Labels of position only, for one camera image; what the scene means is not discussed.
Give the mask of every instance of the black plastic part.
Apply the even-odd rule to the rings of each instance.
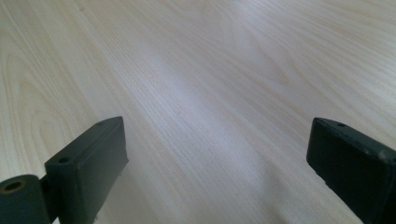
[[[49,159],[49,184],[63,202],[61,223],[93,223],[127,162],[121,117],[96,123]]]
[[[396,223],[396,152],[345,124],[314,119],[306,159],[363,223]]]
[[[93,125],[46,163],[0,183],[0,223],[91,224],[128,162],[122,117]]]
[[[20,175],[0,183],[0,223],[50,223],[37,176]]]

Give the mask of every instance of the wooden table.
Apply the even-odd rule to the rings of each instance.
[[[313,117],[396,148],[396,4],[0,1],[0,179],[124,117],[96,223],[360,223],[305,161]]]

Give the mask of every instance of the wood grain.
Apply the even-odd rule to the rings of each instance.
[[[305,161],[313,117],[396,148],[396,4],[0,1],[0,179],[122,115],[96,223],[360,223]]]

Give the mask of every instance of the screw hole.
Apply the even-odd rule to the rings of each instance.
[[[14,183],[10,183],[4,189],[6,191],[12,191],[12,190],[16,190],[16,189],[20,188],[21,186],[22,186],[22,182],[17,181],[17,182],[14,182]]]
[[[60,159],[58,160],[59,163],[67,163],[68,161],[69,161],[69,159],[66,158],[66,157],[60,158]]]
[[[7,184],[6,186],[0,188],[0,194],[10,194],[20,189],[26,185],[24,179],[14,180],[13,182]]]

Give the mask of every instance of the clamp jaw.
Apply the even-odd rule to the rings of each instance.
[[[128,162],[122,117],[106,119],[45,162],[47,174],[0,183],[1,223],[93,223]]]
[[[363,223],[396,223],[396,151],[343,123],[314,119],[306,160]]]

